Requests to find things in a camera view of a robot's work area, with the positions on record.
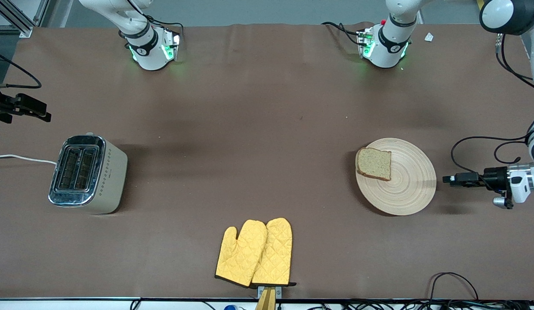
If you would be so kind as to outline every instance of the small white paper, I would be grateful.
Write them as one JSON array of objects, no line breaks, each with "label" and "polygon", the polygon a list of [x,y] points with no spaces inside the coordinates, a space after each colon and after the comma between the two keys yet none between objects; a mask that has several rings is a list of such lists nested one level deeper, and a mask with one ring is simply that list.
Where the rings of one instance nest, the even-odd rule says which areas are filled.
[{"label": "small white paper", "polygon": [[426,38],[424,40],[428,41],[428,42],[433,41],[433,34],[432,33],[428,33],[428,35],[426,35]]}]

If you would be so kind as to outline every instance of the bread crust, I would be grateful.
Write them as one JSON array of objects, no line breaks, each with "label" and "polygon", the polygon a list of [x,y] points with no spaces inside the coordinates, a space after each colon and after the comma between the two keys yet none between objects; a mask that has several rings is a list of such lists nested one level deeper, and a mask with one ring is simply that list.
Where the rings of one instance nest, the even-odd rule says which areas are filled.
[{"label": "bread crust", "polygon": [[[375,175],[367,174],[367,173],[365,173],[364,171],[361,170],[361,167],[359,167],[359,153],[361,151],[363,151],[363,149],[375,149],[376,151],[380,151],[379,149],[376,149],[374,147],[361,147],[361,149],[357,152],[357,155],[355,155],[355,168],[357,169],[357,172],[362,174],[363,176],[365,176],[367,178],[373,178],[373,179],[378,179],[378,180],[382,180],[382,181],[391,181],[391,171],[389,171],[389,179],[386,179],[386,178],[382,178],[382,177],[377,177]],[[389,153],[389,167],[391,167],[391,151],[380,151],[380,152]]]}]

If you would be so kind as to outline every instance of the bread slice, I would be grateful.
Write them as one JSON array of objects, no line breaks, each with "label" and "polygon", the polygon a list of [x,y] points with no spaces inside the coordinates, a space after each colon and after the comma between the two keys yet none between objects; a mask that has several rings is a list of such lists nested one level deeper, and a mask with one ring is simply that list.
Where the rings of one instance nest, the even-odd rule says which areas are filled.
[{"label": "bread slice", "polygon": [[391,181],[391,152],[361,148],[355,158],[357,171],[365,177]]}]

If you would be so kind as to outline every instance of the black cable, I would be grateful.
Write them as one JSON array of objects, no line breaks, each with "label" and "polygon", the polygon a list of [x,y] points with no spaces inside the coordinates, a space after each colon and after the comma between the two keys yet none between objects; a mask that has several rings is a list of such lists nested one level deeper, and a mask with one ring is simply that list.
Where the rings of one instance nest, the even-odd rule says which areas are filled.
[{"label": "black cable", "polygon": [[349,31],[349,30],[344,30],[344,29],[340,28],[339,25],[336,25],[336,24],[334,24],[334,23],[332,23],[332,22],[324,22],[324,23],[322,23],[321,25],[330,25],[330,26],[334,26],[334,27],[336,27],[339,31],[345,31],[345,32],[348,33],[348,34],[357,35],[357,33],[354,33],[353,31]]},{"label": "black cable", "polygon": [[[500,56],[499,56],[498,51],[496,51],[494,54],[495,54],[496,57],[497,57],[497,61],[498,61],[498,63],[499,63],[504,69],[506,69],[507,72],[511,73],[512,69],[509,68],[509,67],[506,67],[506,65],[502,63],[502,61],[500,60]],[[522,74],[520,74],[520,76],[521,76],[522,78],[524,78],[524,79],[528,79],[528,80],[531,80],[531,81],[533,80],[532,77],[524,76],[524,75],[522,75]]]},{"label": "black cable", "polygon": [[362,304],[360,307],[355,307],[355,310],[363,310],[366,307],[368,307],[367,304]]},{"label": "black cable", "polygon": [[137,308],[141,305],[142,299],[139,298],[137,300],[133,300],[131,302],[131,306],[129,306],[129,310],[137,310]]},{"label": "black cable", "polygon": [[506,55],[504,53],[504,41],[506,39],[506,35],[503,34],[502,35],[502,39],[501,39],[501,43],[500,43],[500,52],[502,53],[502,62],[503,64],[509,69],[508,71],[513,74],[514,76],[516,76],[518,79],[522,80],[523,83],[531,86],[532,88],[534,88],[534,84],[530,83],[529,81],[527,81],[527,79],[525,79],[522,75],[518,74],[517,72],[515,72],[510,66],[509,64],[507,63],[506,61]]},{"label": "black cable", "polygon": [[405,304],[403,304],[403,307],[401,308],[401,310],[409,310],[408,309],[408,306],[410,306],[411,304],[413,305],[414,303],[416,302],[420,302],[421,300],[411,300],[410,302],[407,302]]},{"label": "black cable", "polygon": [[341,29],[343,29],[343,33],[345,33],[345,35],[347,35],[347,37],[349,38],[349,40],[350,40],[351,42],[353,42],[353,43],[355,43],[355,44],[357,44],[357,45],[361,45],[362,47],[365,47],[365,46],[366,46],[365,43],[358,43],[357,41],[355,41],[355,40],[351,37],[351,35],[349,35],[348,31],[345,29],[345,27],[343,26],[342,23],[340,23],[340,27],[341,27]]},{"label": "black cable", "polygon": [[206,304],[209,308],[212,308],[213,310],[216,310],[212,305],[208,304],[207,302],[205,301],[202,301],[204,304]]},{"label": "black cable", "polygon": [[352,304],[341,304],[342,310],[357,310]]},{"label": "black cable", "polygon": [[28,71],[26,71],[26,69],[22,68],[21,66],[17,65],[16,63],[11,61],[7,57],[4,57],[1,54],[0,54],[0,59],[3,60],[3,61],[7,61],[7,63],[10,63],[11,65],[17,67],[18,69],[20,69],[22,72],[27,74],[29,77],[31,77],[37,83],[37,85],[35,85],[35,86],[33,86],[33,85],[5,84],[6,87],[11,87],[11,88],[32,88],[32,89],[41,88],[41,82],[39,82],[39,80],[35,76],[33,76],[33,74],[31,74]]},{"label": "black cable", "polygon": [[375,310],[385,310],[383,306],[388,307],[390,310],[394,310],[391,305],[383,300],[365,300],[363,303],[371,308],[374,308]]},{"label": "black cable", "polygon": [[428,306],[427,308],[428,309],[431,309],[431,304],[433,302],[433,294],[435,293],[435,284],[437,283],[437,280],[442,277],[442,276],[445,276],[445,275],[453,275],[453,276],[457,276],[457,277],[460,277],[462,278],[464,281],[466,281],[469,286],[471,286],[473,292],[475,293],[475,300],[478,301],[479,300],[479,294],[477,294],[477,290],[475,289],[475,286],[473,286],[473,284],[471,282],[469,282],[468,279],[466,279],[464,276],[462,275],[459,275],[458,273],[440,273],[438,276],[436,276],[434,279],[433,279],[433,284],[432,284],[432,292],[431,294],[429,295],[429,301],[428,301]]},{"label": "black cable", "polygon": [[459,301],[459,302],[463,302],[463,303],[466,303],[466,304],[472,304],[475,307],[484,308],[484,309],[490,309],[490,310],[501,310],[502,309],[500,307],[493,307],[493,306],[489,306],[489,305],[486,305],[486,304],[481,304],[479,302],[473,302],[473,301]]},{"label": "black cable", "polygon": [[[524,135],[522,137],[517,137],[517,138],[499,138],[499,137],[489,137],[489,136],[471,136],[471,137],[466,137],[466,138],[463,138],[463,139],[460,139],[458,140],[457,143],[454,143],[452,149],[450,150],[450,158],[452,159],[452,162],[457,166],[457,167],[460,167],[466,171],[469,171],[469,172],[473,172],[475,173],[474,170],[472,169],[469,169],[468,167],[464,167],[463,165],[460,165],[456,162],[456,159],[454,159],[454,149],[456,149],[456,147],[462,143],[463,141],[465,140],[469,140],[469,139],[490,139],[490,140],[498,140],[498,141],[514,141],[515,143],[526,143],[526,141],[518,141],[518,140],[523,140],[527,138],[528,134],[527,135]],[[521,160],[521,157],[517,157],[515,159],[515,161],[501,161],[498,157],[497,157],[497,151],[500,147],[506,145],[508,143],[502,143],[501,145],[497,146],[494,150],[494,157],[497,161],[499,161],[500,163],[517,163],[518,161]]]},{"label": "black cable", "polygon": [[321,306],[320,307],[313,307],[313,308],[309,308],[307,310],[317,310],[317,309],[320,309],[320,310],[332,310],[327,304],[320,304]]},{"label": "black cable", "polygon": [[420,307],[418,307],[417,310],[424,310],[424,308],[427,308],[427,304],[420,304]]},{"label": "black cable", "polygon": [[345,29],[345,26],[343,26],[342,23],[340,23],[339,25],[336,25],[336,24],[334,24],[334,23],[332,23],[332,22],[324,22],[324,23],[322,23],[322,25],[330,25],[330,26],[334,26],[334,27],[336,27],[339,31],[343,31],[343,33],[345,33],[345,35],[347,35],[347,37],[349,38],[349,40],[350,40],[351,42],[353,42],[353,43],[355,43],[355,44],[357,44],[357,45],[360,45],[360,46],[362,46],[362,47],[365,47],[365,46],[366,46],[365,43],[358,43],[357,41],[355,41],[355,40],[351,37],[351,34],[352,34],[352,35],[357,35],[357,33]]}]

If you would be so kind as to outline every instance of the toaster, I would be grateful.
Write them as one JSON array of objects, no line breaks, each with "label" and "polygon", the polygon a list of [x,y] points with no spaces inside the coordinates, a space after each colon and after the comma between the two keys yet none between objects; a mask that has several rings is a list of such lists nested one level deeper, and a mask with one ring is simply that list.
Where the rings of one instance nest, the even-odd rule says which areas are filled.
[{"label": "toaster", "polygon": [[61,208],[108,214],[120,203],[127,155],[103,137],[89,132],[70,137],[60,150],[49,201]]}]

